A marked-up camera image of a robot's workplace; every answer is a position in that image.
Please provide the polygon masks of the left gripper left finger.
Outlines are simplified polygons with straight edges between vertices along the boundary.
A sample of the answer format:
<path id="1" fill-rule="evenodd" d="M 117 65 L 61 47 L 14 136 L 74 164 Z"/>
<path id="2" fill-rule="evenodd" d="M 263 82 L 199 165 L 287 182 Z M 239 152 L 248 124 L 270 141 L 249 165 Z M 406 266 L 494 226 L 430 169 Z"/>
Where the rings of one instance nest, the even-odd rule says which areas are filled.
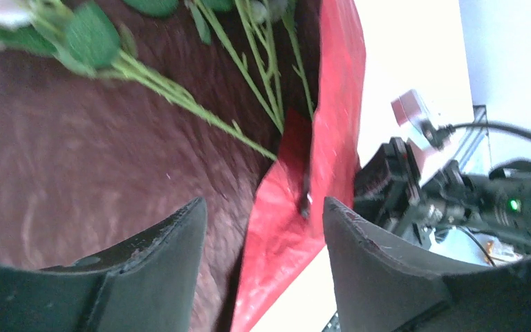
<path id="1" fill-rule="evenodd" d="M 206 227 L 196 198 L 69 266 L 0 264 L 0 331 L 186 331 Z"/>

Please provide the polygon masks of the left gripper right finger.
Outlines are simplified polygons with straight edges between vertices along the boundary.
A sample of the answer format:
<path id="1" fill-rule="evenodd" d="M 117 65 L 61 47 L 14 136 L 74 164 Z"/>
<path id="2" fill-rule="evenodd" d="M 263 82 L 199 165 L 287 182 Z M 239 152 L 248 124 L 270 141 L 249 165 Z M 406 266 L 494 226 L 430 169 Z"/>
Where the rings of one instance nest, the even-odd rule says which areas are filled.
<path id="1" fill-rule="evenodd" d="M 419 248 L 324 201 L 343 331 L 531 331 L 531 257 L 490 268 Z"/>

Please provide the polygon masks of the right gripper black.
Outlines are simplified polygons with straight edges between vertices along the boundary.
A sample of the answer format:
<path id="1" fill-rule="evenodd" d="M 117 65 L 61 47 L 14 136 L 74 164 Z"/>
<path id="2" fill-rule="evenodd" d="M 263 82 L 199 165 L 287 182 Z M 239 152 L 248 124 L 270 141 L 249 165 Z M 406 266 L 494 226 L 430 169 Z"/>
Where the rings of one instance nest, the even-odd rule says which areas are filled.
<path id="1" fill-rule="evenodd" d="M 298 211 L 310 218 L 312 138 L 308 140 Z M 456 160 L 425 184 L 412 146 L 392 138 L 356 173 L 353 209 L 361 217 L 404 239 L 425 239 L 429 231 L 467 218 L 466 186 Z"/>

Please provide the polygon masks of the red wrapping paper sheet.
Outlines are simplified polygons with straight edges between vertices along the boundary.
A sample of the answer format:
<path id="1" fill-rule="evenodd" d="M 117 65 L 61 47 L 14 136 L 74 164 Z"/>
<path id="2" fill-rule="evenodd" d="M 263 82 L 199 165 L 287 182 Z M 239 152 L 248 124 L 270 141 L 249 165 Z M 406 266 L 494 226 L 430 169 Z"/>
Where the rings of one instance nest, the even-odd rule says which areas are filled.
<path id="1" fill-rule="evenodd" d="M 275 155 L 138 82 L 0 48 L 0 264 L 69 266 L 207 205 L 186 331 L 243 331 L 322 247 L 326 196 L 352 201 L 364 40 L 352 1 L 94 1 L 137 59 Z M 310 218 L 298 211 L 312 138 Z"/>

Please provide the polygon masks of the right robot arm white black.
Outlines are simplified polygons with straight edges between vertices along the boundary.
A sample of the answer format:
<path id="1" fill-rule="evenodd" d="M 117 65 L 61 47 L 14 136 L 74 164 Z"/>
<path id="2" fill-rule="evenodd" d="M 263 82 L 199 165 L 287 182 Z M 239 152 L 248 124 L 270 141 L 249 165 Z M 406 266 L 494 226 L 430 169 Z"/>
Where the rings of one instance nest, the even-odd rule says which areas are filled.
<path id="1" fill-rule="evenodd" d="M 464 234 L 474 262 L 500 266 L 531 255 L 531 160 L 513 160 L 486 175 L 448 160 L 422 182 L 413 146 L 393 137 L 353 179 L 355 212 L 397 237 L 441 255 L 467 255 L 448 236 Z"/>

